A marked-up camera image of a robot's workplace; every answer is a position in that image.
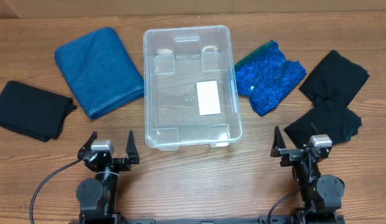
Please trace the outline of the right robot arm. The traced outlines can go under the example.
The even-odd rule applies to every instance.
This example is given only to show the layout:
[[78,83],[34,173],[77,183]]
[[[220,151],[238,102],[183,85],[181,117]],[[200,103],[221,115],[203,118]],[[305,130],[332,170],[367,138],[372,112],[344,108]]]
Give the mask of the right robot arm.
[[[337,215],[342,207],[345,183],[334,175],[322,175],[318,162],[329,157],[332,149],[331,138],[319,134],[312,125],[314,135],[301,149],[288,149],[279,127],[275,127],[271,157],[281,159],[281,167],[291,167],[298,190],[277,201],[266,217],[266,223],[344,223],[344,217]],[[301,194],[303,206],[290,215],[273,216],[274,209],[295,194]]]

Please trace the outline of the blue sparkly cloth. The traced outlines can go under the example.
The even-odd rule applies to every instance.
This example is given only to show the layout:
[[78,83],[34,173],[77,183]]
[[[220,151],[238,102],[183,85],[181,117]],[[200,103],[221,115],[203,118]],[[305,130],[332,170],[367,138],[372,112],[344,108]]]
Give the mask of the blue sparkly cloth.
[[306,76],[299,61],[287,60],[274,40],[248,54],[234,66],[238,94],[264,116],[274,110]]

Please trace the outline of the folded blue denim cloth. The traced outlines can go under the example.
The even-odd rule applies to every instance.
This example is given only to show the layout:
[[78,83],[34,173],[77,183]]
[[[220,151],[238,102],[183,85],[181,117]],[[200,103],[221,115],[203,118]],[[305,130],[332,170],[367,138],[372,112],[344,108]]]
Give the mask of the folded blue denim cloth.
[[59,47],[54,59],[90,119],[144,96],[144,80],[111,27]]

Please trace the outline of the white label in bin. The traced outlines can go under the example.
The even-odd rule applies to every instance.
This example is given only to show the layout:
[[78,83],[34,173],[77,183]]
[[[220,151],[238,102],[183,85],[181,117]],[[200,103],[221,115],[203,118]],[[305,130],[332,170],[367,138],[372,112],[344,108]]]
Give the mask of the white label in bin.
[[197,82],[199,114],[220,114],[220,100],[216,81]]

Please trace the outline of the clear plastic storage bin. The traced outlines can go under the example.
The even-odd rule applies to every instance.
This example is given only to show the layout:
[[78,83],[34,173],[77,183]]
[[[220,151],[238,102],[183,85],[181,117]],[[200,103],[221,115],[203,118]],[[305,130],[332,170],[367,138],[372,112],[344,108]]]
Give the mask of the clear plastic storage bin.
[[[150,29],[143,35],[145,141],[160,151],[243,136],[230,30],[223,25]],[[220,114],[199,114],[197,82],[216,81]]]

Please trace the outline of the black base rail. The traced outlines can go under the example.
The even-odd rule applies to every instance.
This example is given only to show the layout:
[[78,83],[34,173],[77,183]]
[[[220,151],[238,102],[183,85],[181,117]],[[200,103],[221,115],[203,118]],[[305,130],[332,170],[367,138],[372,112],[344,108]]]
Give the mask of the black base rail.
[[[300,222],[299,220],[293,218],[292,215],[272,215],[270,218],[270,223],[272,224],[292,224],[292,223],[310,223],[310,224],[345,224],[345,219],[342,215],[338,215],[330,218],[320,218],[315,220],[314,216],[308,216],[308,219],[305,222]],[[110,221],[75,221],[71,222],[72,224],[77,223],[112,223]],[[179,219],[179,220],[155,220],[155,219],[125,219],[121,218],[119,221],[113,223],[124,223],[124,224],[267,224],[268,219],[267,215],[261,215],[258,218],[217,218],[217,219]]]

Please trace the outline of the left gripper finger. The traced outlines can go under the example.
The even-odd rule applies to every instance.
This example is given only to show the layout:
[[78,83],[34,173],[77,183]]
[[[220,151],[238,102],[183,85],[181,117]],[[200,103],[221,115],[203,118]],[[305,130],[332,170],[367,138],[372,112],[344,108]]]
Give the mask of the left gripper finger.
[[128,142],[126,145],[126,153],[128,155],[128,159],[139,159],[139,154],[136,148],[134,134],[132,130],[129,131]]
[[92,135],[89,137],[88,141],[78,150],[78,154],[77,154],[78,159],[83,159],[85,157],[85,154],[91,151],[91,145],[96,139],[97,139],[97,132],[94,131],[92,132]]

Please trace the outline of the black cloth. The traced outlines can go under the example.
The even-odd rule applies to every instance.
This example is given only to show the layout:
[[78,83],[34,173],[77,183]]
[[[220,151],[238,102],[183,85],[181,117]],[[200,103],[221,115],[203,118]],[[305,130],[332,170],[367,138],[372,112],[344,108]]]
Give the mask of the black cloth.
[[0,126],[47,142],[60,136],[75,109],[69,97],[9,81],[0,94]]
[[332,50],[316,65],[299,90],[314,105],[332,100],[348,106],[368,78],[366,69]]
[[297,148],[307,144],[311,136],[315,135],[311,124],[314,124],[319,134],[327,134],[332,145],[336,145],[350,141],[351,137],[358,134],[362,121],[361,117],[347,107],[329,100],[315,106],[285,128],[286,134]]

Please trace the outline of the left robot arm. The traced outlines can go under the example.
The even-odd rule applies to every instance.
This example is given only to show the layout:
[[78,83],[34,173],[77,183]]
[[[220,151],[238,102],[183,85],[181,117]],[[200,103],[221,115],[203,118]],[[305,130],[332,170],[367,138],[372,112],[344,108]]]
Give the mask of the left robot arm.
[[77,158],[95,173],[94,178],[83,180],[76,190],[80,203],[80,223],[125,223],[125,217],[116,211],[116,198],[120,172],[131,170],[140,158],[134,142],[133,132],[128,135],[126,157],[114,158],[113,141],[98,140],[93,132],[78,151]]

